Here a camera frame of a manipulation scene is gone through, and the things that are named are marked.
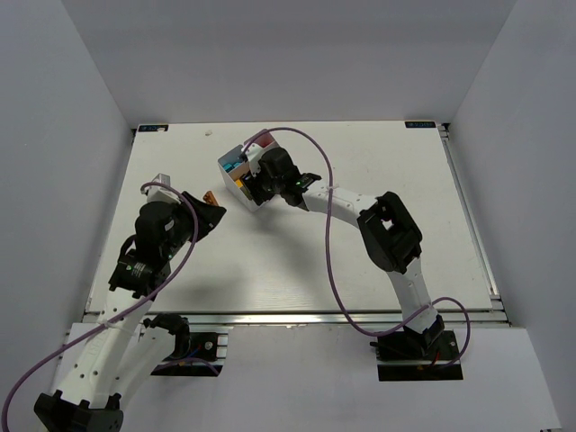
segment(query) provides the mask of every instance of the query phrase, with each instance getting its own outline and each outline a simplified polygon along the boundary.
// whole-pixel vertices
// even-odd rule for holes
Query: label
[[[138,132],[166,132],[167,130],[167,124],[141,124],[138,127]]]
[[[433,121],[405,121],[406,129],[435,129]]]

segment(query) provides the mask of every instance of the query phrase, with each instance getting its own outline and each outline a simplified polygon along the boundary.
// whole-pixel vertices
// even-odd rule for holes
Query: white tabletop
[[[88,310],[104,306],[120,246],[145,203],[140,186],[164,173],[173,187],[199,199],[212,190],[228,212],[157,297],[153,311],[337,311],[324,260],[325,217],[291,208],[280,198],[250,213],[222,182],[217,159],[274,126],[293,126],[314,137],[327,151],[340,186],[400,196],[424,236],[423,271],[433,299],[450,295],[470,309],[491,306],[438,131],[406,129],[403,121],[354,121],[171,124],[165,132],[137,133]],[[302,172],[326,177],[309,142],[290,132],[274,135]],[[332,227],[333,266],[345,305],[355,311],[397,311],[392,285],[366,254],[358,230],[338,220]]]

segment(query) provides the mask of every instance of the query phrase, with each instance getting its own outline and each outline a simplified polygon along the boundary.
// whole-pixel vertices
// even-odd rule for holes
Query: purple cable
[[[190,247],[186,251],[186,254],[184,255],[184,258],[182,259],[182,262],[174,270],[174,272],[156,290],[151,292],[148,296],[144,297],[142,300],[140,300],[139,302],[137,302],[133,306],[129,307],[127,310],[124,310],[124,311],[120,312],[118,315],[115,315],[114,317],[108,319],[108,322],[110,322],[110,323],[117,322],[117,321],[121,320],[122,318],[124,318],[126,315],[134,312],[137,308],[142,306],[145,302],[152,300],[155,296],[158,295],[158,293],[160,293],[164,288],[166,288],[166,286],[170,282],[172,282],[172,280],[176,277],[176,275],[178,275],[178,273],[180,273],[180,271],[182,270],[182,267],[184,267],[184,265],[188,261],[188,258],[192,254],[192,251],[194,250],[194,246],[196,245],[196,240],[198,239],[198,216],[196,215],[196,212],[194,211],[194,207],[190,204],[190,202],[188,202],[188,200],[186,200],[186,198],[181,193],[179,193],[176,189],[173,189],[172,187],[168,186],[167,184],[162,184],[162,183],[158,183],[158,182],[148,182],[148,183],[143,184],[142,187],[140,188],[140,190],[143,190],[149,186],[159,186],[159,187],[162,187],[164,189],[167,189],[172,194],[176,195],[180,199],[180,201],[185,204],[185,206],[188,208],[188,210],[192,214],[192,219],[194,222],[194,234],[192,235],[192,238],[190,239]],[[92,330],[86,332],[81,337],[74,339],[72,342],[68,342],[63,347],[57,349],[52,354],[48,355],[46,358],[40,360],[37,364],[35,364],[28,372],[26,372],[16,382],[16,384],[13,386],[13,388],[10,390],[10,392],[6,396],[6,400],[4,401],[4,406],[2,407],[2,430],[4,432],[10,432],[10,428],[8,427],[8,409],[10,408],[10,403],[12,402],[14,395],[16,394],[18,389],[22,386],[22,384],[24,384],[24,382],[28,378],[30,378],[30,376],[32,374],[34,374],[36,371],[38,371],[47,362],[58,357],[59,355],[61,355],[65,351],[69,350],[71,347],[79,344],[83,340],[86,340],[86,339],[88,339],[94,335],[97,335],[98,333],[100,333],[104,329],[106,329],[106,326],[104,324],[100,324],[98,327],[93,328]]]
[[[200,362],[200,363],[203,363],[203,364],[204,364],[205,366],[207,366],[211,371],[213,371],[216,376],[220,375],[220,372],[218,372],[218,369],[216,369],[216,368],[212,365],[212,363],[204,360],[203,358],[198,358],[198,357],[186,357],[186,358],[182,358],[182,359],[180,359],[180,360],[172,360],[171,362],[164,363],[164,364],[161,364],[160,366],[157,366],[156,369],[154,369],[154,372],[161,371],[162,369],[166,369],[167,367],[172,367],[172,366],[180,365],[181,363],[192,363],[192,362]]]
[[[334,272],[332,271],[332,257],[330,255],[330,223],[332,221],[332,196],[334,193],[334,189],[332,189],[332,188],[334,186],[334,175],[332,174],[332,165],[330,164],[330,160],[328,159],[328,155],[326,154],[326,152],[322,149],[320,144],[318,142],[316,142],[316,140],[313,137],[308,135],[306,132],[302,132],[301,130],[298,130],[295,128],[289,128],[289,127],[277,127],[277,128],[270,128],[270,129],[266,129],[266,130],[261,130],[259,133],[257,133],[252,138],[250,138],[250,140],[247,142],[246,146],[242,149],[241,154],[242,155],[245,154],[248,151],[248,148],[254,143],[254,141],[256,141],[258,138],[260,138],[262,135],[265,135],[268,132],[274,132],[274,131],[290,131],[290,132],[295,132],[295,133],[298,133],[299,135],[302,135],[309,142],[311,142],[312,145],[316,149],[318,149],[318,151],[320,152],[320,154],[324,158],[324,161],[326,162],[326,168],[328,169],[328,210],[326,211],[326,233],[325,233],[325,238],[324,238],[324,244],[325,244],[325,249],[326,249],[326,268],[328,270],[328,280],[330,282],[330,288],[332,288],[332,293],[334,294],[334,298],[336,299],[336,303],[338,304],[338,307],[340,308],[340,310],[342,311],[342,313],[346,317],[346,320],[348,321],[348,323],[354,329],[358,330],[363,335],[370,336],[372,338],[380,338],[383,336],[388,336],[391,333],[401,329],[406,324],[408,324],[409,322],[414,320],[421,312],[430,308],[432,305],[435,305],[439,302],[452,302],[452,303],[455,303],[456,305],[458,305],[458,307],[462,310],[463,315],[466,319],[466,340],[464,341],[464,345],[463,345],[460,353],[458,353],[458,355],[453,360],[451,360],[449,363],[443,364],[443,367],[453,365],[458,360],[460,360],[460,358],[462,358],[462,355],[464,354],[464,352],[468,348],[468,344],[470,343],[470,333],[472,330],[472,325],[470,322],[470,316],[468,315],[466,308],[458,300],[453,299],[452,297],[440,297],[440,298],[432,301],[429,305],[422,306],[420,309],[416,310],[414,313],[412,313],[410,316],[408,316],[403,322],[401,322],[400,324],[398,324],[392,328],[389,328],[388,330],[385,330],[385,331],[369,331],[369,330],[366,330],[365,328],[361,328],[358,324],[356,324],[354,322],[354,320],[350,316],[350,313],[346,309],[346,306],[344,306],[344,303],[342,302],[342,299],[340,298],[340,294],[338,294],[338,289],[336,287],[336,281],[334,280]]]

